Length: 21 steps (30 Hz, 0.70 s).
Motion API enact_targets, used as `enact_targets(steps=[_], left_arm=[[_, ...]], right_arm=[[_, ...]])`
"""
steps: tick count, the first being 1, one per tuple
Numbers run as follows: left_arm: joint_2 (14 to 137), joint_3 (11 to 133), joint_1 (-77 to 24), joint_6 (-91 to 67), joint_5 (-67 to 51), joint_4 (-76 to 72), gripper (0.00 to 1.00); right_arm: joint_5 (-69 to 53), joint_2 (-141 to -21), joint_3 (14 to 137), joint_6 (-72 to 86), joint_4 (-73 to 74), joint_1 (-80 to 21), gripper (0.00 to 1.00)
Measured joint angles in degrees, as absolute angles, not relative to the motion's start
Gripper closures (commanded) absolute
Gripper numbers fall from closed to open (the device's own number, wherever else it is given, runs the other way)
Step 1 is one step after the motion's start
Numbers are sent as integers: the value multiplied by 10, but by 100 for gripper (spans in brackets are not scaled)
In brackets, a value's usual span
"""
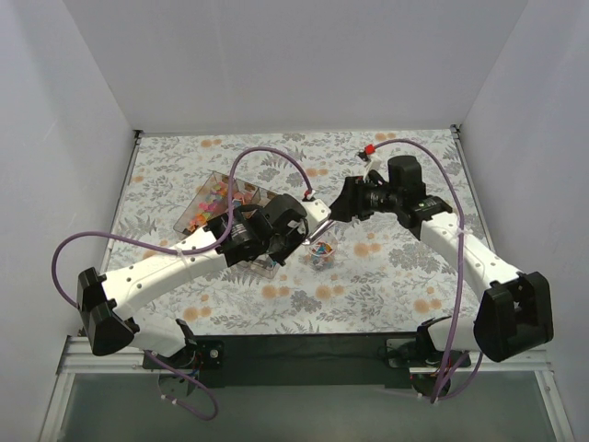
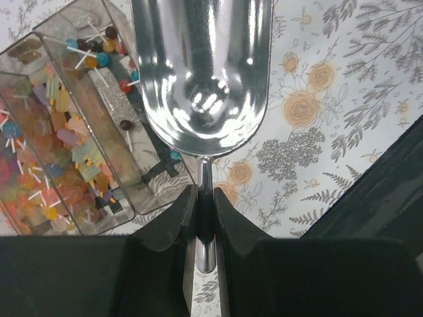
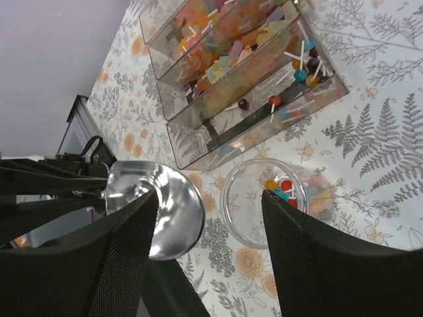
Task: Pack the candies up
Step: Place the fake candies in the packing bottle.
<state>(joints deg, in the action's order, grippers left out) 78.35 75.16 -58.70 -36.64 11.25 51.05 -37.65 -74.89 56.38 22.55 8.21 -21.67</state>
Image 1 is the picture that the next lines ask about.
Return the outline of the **clear glass jar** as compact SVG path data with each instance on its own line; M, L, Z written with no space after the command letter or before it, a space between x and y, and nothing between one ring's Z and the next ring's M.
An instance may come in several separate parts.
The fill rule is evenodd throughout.
M338 241L335 235L328 231L317 241L306 247L306 264L316 271L324 271L333 267Z

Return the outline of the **clear compartment candy box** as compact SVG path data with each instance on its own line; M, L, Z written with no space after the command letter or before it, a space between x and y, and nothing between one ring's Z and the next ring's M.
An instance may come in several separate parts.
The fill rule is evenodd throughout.
M231 201L235 207L243 204L265 206L276 196L275 192L248 181L234 179L233 182ZM227 210L228 183L227 175L213 171L197 189L192 201L176 221L174 231L185 238L204 226L211 218L224 213ZM260 256L254 262L241 262L239 265L268 279L272 279L278 272L278 264L268 255Z

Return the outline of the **metal candy scoop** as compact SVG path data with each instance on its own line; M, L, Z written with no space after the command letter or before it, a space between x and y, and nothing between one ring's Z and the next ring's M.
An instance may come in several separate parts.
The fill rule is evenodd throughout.
M335 221L332 219L327 219L322 222L311 234L308 235L303 244L305 246L311 246L317 243L321 237L333 227L334 223Z

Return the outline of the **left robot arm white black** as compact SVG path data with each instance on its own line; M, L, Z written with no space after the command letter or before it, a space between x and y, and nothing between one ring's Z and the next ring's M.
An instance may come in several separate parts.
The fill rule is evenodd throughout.
M77 309L94 355L126 346L154 350L174 367L189 366L194 343L174 320L149 325L137 312L193 279L267 255L283 264L329 212L320 201L288 194L264 206L241 205L210 219L204 227L164 252L119 270L78 276Z

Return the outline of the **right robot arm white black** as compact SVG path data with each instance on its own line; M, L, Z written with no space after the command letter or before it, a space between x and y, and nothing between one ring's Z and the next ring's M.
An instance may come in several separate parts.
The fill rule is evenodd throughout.
M553 339L549 282L541 273L523 273L460 228L451 206L426 191L416 157L392 157L386 178L377 172L374 156L360 157L366 171L345 179L330 207L331 219L364 221L375 213L395 214L417 240L463 273L479 300L475 318L433 319L419 326L416 353L425 365L441 364L450 348L480 351L502 362Z

